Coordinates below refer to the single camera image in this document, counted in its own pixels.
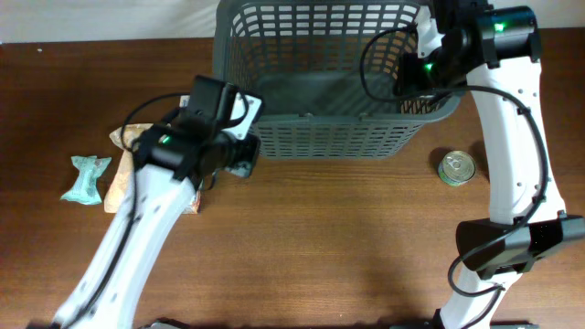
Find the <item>tan vacuum food pouch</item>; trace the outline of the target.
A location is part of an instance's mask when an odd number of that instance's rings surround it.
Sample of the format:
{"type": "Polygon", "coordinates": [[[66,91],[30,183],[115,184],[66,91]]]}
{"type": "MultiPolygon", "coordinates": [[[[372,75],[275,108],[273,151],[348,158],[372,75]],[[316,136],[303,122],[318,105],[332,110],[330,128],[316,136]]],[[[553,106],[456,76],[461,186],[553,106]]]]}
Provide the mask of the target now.
{"type": "MultiPolygon", "coordinates": [[[[136,110],[131,112],[129,115],[130,119],[141,109],[146,107],[147,105],[153,104],[157,101],[161,101],[162,99],[179,97],[179,105],[187,105],[189,96],[185,93],[169,93],[158,96],[154,99],[147,101],[146,103],[140,105],[136,110]]],[[[129,179],[131,173],[133,171],[133,161],[132,156],[129,152],[126,151],[124,146],[130,146],[131,142],[133,142],[137,137],[140,136],[144,131],[151,128],[152,123],[126,123],[123,126],[119,127],[115,131],[111,132],[109,137],[113,144],[120,149],[122,149],[122,157],[119,162],[116,174],[113,178],[113,181],[106,193],[105,199],[103,201],[104,204],[104,211],[106,213],[116,213],[122,204],[122,200],[125,196],[127,191],[129,179]]],[[[189,201],[188,205],[183,211],[183,214],[199,214],[200,213],[200,205],[201,204],[201,195],[199,192],[196,192],[195,196],[189,201]]]]}

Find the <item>small tin can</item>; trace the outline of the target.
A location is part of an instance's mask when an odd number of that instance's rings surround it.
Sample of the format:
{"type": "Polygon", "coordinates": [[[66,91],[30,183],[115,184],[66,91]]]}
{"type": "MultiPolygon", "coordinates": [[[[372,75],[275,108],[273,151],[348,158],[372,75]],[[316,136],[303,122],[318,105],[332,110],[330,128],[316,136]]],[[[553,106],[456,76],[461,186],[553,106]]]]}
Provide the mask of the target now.
{"type": "Polygon", "coordinates": [[[440,179],[449,186],[462,186],[469,182],[475,173],[474,159],[463,151],[448,152],[438,166],[440,179]]]}

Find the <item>teal snack packet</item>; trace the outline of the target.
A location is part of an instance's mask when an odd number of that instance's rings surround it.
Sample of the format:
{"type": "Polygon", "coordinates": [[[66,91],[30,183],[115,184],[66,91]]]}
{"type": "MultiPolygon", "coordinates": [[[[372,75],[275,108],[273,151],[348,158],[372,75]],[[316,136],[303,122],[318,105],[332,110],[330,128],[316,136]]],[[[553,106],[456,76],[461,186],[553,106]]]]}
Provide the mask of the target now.
{"type": "Polygon", "coordinates": [[[72,156],[71,162],[79,170],[79,175],[72,188],[60,199],[85,206],[99,205],[102,200],[97,188],[97,180],[106,171],[111,160],[110,157],[98,158],[96,155],[72,156]]]}

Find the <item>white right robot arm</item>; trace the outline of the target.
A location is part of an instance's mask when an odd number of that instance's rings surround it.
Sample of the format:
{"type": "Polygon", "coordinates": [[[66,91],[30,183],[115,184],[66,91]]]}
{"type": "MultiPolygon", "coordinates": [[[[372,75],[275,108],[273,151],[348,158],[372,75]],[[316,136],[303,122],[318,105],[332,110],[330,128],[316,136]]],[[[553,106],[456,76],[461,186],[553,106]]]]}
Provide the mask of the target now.
{"type": "Polygon", "coordinates": [[[537,261],[584,238],[584,219],[567,213],[550,168],[537,19],[527,6],[432,1],[409,27],[418,52],[400,62],[397,94],[405,100],[470,92],[490,178],[488,218],[456,229],[452,297],[437,325],[486,328],[506,291],[537,261]]]}

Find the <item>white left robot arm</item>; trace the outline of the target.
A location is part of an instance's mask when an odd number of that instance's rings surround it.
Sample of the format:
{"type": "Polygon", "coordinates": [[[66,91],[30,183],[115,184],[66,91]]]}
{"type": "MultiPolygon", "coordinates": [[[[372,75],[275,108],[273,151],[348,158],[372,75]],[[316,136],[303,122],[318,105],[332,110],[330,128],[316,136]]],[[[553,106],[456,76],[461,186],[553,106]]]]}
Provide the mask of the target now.
{"type": "Polygon", "coordinates": [[[217,173],[248,178],[261,140],[250,131],[260,95],[197,76],[188,103],[127,146],[133,168],[122,203],[90,266],[58,308],[53,328],[130,328],[172,227],[217,173]]]}

